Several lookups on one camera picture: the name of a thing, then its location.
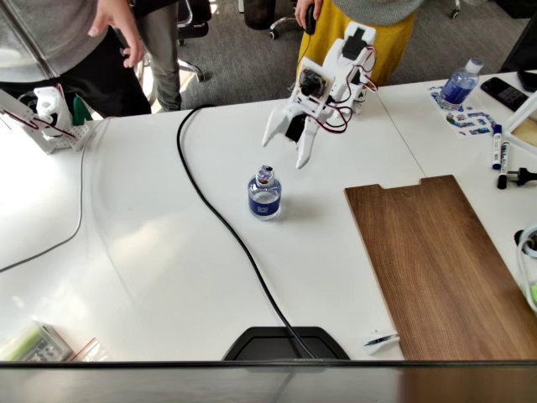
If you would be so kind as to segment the yellow trousers person's hand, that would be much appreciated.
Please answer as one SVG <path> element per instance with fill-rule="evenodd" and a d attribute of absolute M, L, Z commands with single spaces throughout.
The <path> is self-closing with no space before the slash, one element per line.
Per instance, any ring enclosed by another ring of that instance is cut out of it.
<path fill-rule="evenodd" d="M 306 28 L 307 25 L 307 10 L 310 6 L 314 7 L 313 19 L 318 20 L 323 1 L 322 0 L 298 0 L 295 9 L 295 18 L 302 28 Z"/>

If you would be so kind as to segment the grey hoodie person's hand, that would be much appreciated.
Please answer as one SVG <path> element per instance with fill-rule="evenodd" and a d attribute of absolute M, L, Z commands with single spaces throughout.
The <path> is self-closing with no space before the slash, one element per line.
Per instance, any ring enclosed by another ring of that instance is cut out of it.
<path fill-rule="evenodd" d="M 127 41 L 126 59 L 123 65 L 126 68 L 134 67 L 143 58 L 143 45 L 127 1 L 97 1 L 96 16 L 93 19 L 88 35 L 97 37 L 109 26 L 119 29 L 123 38 Z"/>

